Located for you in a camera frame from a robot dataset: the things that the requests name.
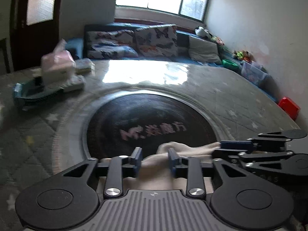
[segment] gray ribbed panel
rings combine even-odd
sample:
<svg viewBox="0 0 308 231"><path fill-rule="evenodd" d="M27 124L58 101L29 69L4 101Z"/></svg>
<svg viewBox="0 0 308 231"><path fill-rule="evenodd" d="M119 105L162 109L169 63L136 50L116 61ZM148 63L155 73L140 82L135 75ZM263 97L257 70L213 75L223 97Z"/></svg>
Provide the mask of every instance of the gray ribbed panel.
<svg viewBox="0 0 308 231"><path fill-rule="evenodd" d="M106 200L92 219L72 231L238 230L219 222L203 201L189 199L180 190L129 190L120 199Z"/></svg>

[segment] white wall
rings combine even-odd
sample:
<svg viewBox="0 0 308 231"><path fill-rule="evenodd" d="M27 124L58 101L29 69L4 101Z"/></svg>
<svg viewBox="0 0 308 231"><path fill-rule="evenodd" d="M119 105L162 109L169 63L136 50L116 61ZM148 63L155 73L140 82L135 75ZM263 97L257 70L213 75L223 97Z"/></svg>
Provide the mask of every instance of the white wall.
<svg viewBox="0 0 308 231"><path fill-rule="evenodd" d="M0 40L7 39L7 55L9 59L10 70L13 71L11 48L10 48L10 9L11 0L0 0ZM5 73L4 63L0 63L0 74Z"/></svg>
<svg viewBox="0 0 308 231"><path fill-rule="evenodd" d="M210 0L208 29L230 50L251 51L273 81L268 90L288 96L308 130L308 0Z"/></svg>
<svg viewBox="0 0 308 231"><path fill-rule="evenodd" d="M61 0L59 36L82 37L85 24L113 22L116 0Z"/></svg>
<svg viewBox="0 0 308 231"><path fill-rule="evenodd" d="M156 22L163 22L170 24L175 23L178 26L190 29L195 29L196 27L203 26L203 23L188 18L143 8L116 6L115 18L139 19L139 20L156 21Z"/></svg>

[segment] silver bolt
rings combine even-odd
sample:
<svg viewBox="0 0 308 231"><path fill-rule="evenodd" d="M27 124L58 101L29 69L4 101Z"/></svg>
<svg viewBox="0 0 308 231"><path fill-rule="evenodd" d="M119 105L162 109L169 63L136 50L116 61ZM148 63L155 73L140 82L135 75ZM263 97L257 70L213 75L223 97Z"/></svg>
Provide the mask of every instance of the silver bolt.
<svg viewBox="0 0 308 231"><path fill-rule="evenodd" d="M120 194L120 190L118 188L112 187L106 190L106 194L110 196L116 196Z"/></svg>
<svg viewBox="0 0 308 231"><path fill-rule="evenodd" d="M188 191L191 195L199 196L204 194L204 190L200 188L192 188Z"/></svg>

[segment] sofa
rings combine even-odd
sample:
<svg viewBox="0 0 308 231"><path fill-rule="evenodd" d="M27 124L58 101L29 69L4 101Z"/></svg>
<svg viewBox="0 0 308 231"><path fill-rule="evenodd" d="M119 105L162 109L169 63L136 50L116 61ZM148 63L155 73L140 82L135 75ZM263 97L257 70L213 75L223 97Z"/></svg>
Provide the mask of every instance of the sofa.
<svg viewBox="0 0 308 231"><path fill-rule="evenodd" d="M84 37L83 38L73 38L67 41L66 50L68 50L72 57L76 59L87 58L87 32L90 31L103 31L103 32L111 32L116 30L132 30L135 31L137 28L146 28L148 25L143 24L130 24L130 23L110 23L107 25L102 24L88 24L84 27ZM177 46L178 46L178 56L166 57L166 56L153 56L153 57L128 57L121 58L122 60L155 60L155 61L173 61L173 62L182 62L187 64L195 64L195 65L207 65L207 63L192 60L189 56L189 36L193 36L195 38L199 38L195 34L183 32L180 30L176 30L177 35ZM217 66L214 63L209 63L210 66Z"/></svg>

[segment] brown wooden door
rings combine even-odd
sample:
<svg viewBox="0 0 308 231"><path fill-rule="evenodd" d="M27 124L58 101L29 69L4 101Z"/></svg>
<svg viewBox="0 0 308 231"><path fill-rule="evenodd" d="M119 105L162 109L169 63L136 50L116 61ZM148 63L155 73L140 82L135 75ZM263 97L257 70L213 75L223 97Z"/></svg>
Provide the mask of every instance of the brown wooden door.
<svg viewBox="0 0 308 231"><path fill-rule="evenodd" d="M53 51L59 41L60 2L15 0L12 3L11 50L15 71L40 66L41 57Z"/></svg>

